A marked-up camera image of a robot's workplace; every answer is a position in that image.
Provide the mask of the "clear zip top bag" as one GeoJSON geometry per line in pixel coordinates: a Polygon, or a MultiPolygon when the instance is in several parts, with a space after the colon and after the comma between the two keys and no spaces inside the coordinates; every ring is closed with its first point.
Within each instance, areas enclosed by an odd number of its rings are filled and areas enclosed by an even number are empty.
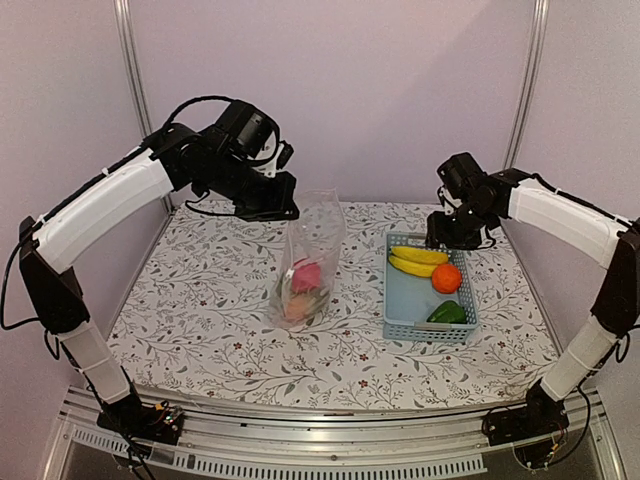
{"type": "Polygon", "coordinates": [[[346,221],[334,189],[311,190],[296,197],[299,218],[288,223],[284,251],[278,276],[271,292],[268,319],[279,328],[303,326],[320,314],[329,304],[337,276],[343,241],[346,238],[346,221]],[[284,310],[276,305],[274,289],[279,282],[291,282],[293,266],[300,260],[317,262],[323,275],[323,287],[329,290],[329,298],[323,308],[313,312],[297,324],[284,320],[284,310]]]}

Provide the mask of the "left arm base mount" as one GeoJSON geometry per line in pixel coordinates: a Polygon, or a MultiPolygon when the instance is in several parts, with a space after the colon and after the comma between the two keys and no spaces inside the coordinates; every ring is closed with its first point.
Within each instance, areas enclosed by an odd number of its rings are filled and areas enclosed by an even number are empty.
{"type": "Polygon", "coordinates": [[[104,403],[97,425],[123,437],[177,445],[184,425],[184,410],[167,401],[146,405],[136,394],[104,403]]]}

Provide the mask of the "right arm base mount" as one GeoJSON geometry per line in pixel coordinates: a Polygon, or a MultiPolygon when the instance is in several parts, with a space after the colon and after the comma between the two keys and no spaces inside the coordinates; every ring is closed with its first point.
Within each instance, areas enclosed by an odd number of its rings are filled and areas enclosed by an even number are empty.
{"type": "Polygon", "coordinates": [[[534,395],[524,406],[490,410],[482,419],[481,432],[495,446],[560,433],[568,427],[563,401],[534,395]]]}

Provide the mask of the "green orange toy mango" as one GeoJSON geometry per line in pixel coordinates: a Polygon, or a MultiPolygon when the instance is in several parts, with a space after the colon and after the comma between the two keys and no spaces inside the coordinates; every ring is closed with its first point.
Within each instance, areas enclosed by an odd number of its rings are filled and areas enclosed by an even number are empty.
{"type": "Polygon", "coordinates": [[[309,294],[292,296],[284,306],[284,320],[297,324],[307,319],[314,310],[315,297],[309,294]]]}

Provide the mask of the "red toy apple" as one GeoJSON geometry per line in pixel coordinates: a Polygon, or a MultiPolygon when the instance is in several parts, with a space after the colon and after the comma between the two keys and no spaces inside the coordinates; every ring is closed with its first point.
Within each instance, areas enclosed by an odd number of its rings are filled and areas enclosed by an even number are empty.
{"type": "Polygon", "coordinates": [[[322,285],[322,269],[317,262],[300,260],[294,264],[291,280],[291,290],[294,294],[309,293],[322,285]]]}

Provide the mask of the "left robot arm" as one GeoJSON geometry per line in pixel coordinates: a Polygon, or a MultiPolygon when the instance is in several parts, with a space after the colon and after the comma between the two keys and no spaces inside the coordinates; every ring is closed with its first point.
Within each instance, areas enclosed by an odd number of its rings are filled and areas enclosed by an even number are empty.
{"type": "Polygon", "coordinates": [[[141,433],[149,415],[130,397],[130,380],[90,320],[74,262],[135,212],[186,186],[231,200],[234,216],[247,222],[295,219],[296,180],[284,169],[292,154],[274,133],[243,140],[215,126],[196,132],[174,123],[23,232],[19,268],[41,324],[60,339],[126,433],[141,433]]]}

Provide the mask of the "light blue plastic basket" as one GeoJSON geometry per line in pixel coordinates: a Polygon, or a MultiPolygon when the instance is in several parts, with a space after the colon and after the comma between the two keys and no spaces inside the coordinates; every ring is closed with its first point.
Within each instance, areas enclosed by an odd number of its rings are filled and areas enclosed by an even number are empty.
{"type": "Polygon", "coordinates": [[[402,272],[385,262],[383,280],[383,337],[396,341],[465,343],[479,326],[466,253],[445,249],[461,272],[461,286],[452,294],[438,292],[429,278],[402,272]],[[453,301],[465,312],[464,324],[433,323],[428,318],[445,302],[453,301]]]}

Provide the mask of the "green toy cabbage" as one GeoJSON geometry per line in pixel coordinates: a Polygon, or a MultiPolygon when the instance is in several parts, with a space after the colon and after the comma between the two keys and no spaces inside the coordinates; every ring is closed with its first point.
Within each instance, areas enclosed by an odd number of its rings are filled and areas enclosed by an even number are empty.
{"type": "MultiPolygon", "coordinates": [[[[329,290],[323,286],[304,294],[313,295],[315,297],[316,303],[313,312],[323,308],[329,298],[329,290]]],[[[283,310],[288,300],[295,295],[299,294],[294,294],[292,292],[291,282],[279,282],[274,289],[274,298],[277,300],[276,305],[281,307],[283,310]]]]}

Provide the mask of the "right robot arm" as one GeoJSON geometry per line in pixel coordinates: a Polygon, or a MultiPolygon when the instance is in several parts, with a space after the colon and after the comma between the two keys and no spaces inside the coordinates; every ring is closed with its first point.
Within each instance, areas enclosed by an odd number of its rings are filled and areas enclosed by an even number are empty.
{"type": "Polygon", "coordinates": [[[539,397],[517,415],[517,427],[537,436],[559,403],[636,329],[639,317],[639,224],[606,215],[552,189],[534,174],[509,169],[440,166],[443,210],[427,220],[426,245],[477,250],[503,220],[535,227],[593,259],[606,271],[584,326],[537,383],[539,397]]]}

